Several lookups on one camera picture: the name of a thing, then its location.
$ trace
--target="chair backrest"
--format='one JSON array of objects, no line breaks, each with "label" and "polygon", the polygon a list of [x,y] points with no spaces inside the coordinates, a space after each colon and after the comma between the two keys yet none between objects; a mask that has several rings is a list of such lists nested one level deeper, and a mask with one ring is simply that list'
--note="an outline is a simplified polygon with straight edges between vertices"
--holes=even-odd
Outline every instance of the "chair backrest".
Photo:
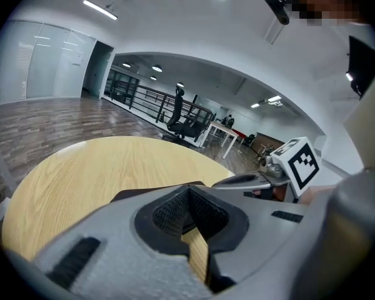
[{"label": "chair backrest", "polygon": [[174,105],[174,112],[172,113],[172,117],[167,122],[167,127],[172,126],[173,124],[176,124],[179,119],[181,118],[181,112],[182,112],[182,105],[183,105],[183,98],[182,95],[184,94],[183,90],[176,90],[176,96],[175,96],[175,105]]}]

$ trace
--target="wooden tabletop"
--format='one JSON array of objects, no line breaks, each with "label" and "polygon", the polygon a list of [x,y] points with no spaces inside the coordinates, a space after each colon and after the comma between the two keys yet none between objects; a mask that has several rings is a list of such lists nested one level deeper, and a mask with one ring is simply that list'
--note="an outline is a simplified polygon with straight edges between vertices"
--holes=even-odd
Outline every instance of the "wooden tabletop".
[{"label": "wooden tabletop", "polygon": [[235,137],[235,136],[238,137],[239,136],[232,129],[227,128],[226,126],[224,126],[221,123],[218,123],[218,122],[215,122],[215,121],[211,121],[210,124],[213,125],[214,127],[218,128],[219,130],[224,131],[225,133],[229,133],[232,137]]},{"label": "wooden tabletop", "polygon": [[31,260],[54,236],[121,190],[202,181],[233,173],[201,153],[146,137],[104,137],[69,146],[37,165],[16,189],[2,242]]}]

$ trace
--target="black railing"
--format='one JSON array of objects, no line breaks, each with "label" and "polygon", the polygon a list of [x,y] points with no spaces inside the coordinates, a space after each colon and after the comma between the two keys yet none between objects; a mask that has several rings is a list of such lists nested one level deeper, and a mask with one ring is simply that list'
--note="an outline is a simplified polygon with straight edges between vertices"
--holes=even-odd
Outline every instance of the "black railing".
[{"label": "black railing", "polygon": [[[114,82],[106,86],[104,94],[129,107],[141,111],[156,120],[156,123],[167,123],[174,112],[175,96],[150,87]],[[189,125],[197,130],[197,141],[213,120],[214,114],[207,108],[189,101],[183,101],[181,119],[189,119]]]}]

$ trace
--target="fluorescent light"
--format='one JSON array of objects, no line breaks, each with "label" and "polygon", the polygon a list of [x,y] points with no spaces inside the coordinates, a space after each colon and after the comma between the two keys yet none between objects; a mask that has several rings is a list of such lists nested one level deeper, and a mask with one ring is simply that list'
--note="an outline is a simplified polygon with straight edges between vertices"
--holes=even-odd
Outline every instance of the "fluorescent light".
[{"label": "fluorescent light", "polygon": [[276,96],[276,97],[270,97],[270,98],[268,99],[268,102],[269,102],[269,103],[273,103],[273,102],[278,101],[278,100],[281,100],[281,99],[282,99],[282,98],[279,97],[279,96]]},{"label": "fluorescent light", "polygon": [[153,68],[153,70],[156,70],[159,73],[161,73],[163,71],[162,67],[159,64],[155,64],[152,68]]},{"label": "fluorescent light", "polygon": [[111,14],[110,12],[104,10],[103,8],[101,8],[101,7],[97,6],[97,5],[95,5],[94,3],[91,3],[91,2],[88,1],[88,0],[83,1],[83,4],[85,4],[85,5],[87,5],[87,6],[91,7],[91,8],[93,8],[93,9],[95,9],[95,10],[97,10],[97,11],[99,11],[99,12],[105,14],[107,17],[110,17],[112,20],[116,20],[116,19],[118,19],[118,17],[116,17],[115,15],[113,15],[113,14]]},{"label": "fluorescent light", "polygon": [[346,72],[346,77],[349,79],[349,81],[353,81],[353,77],[351,76],[351,74],[349,74],[348,72]]}]

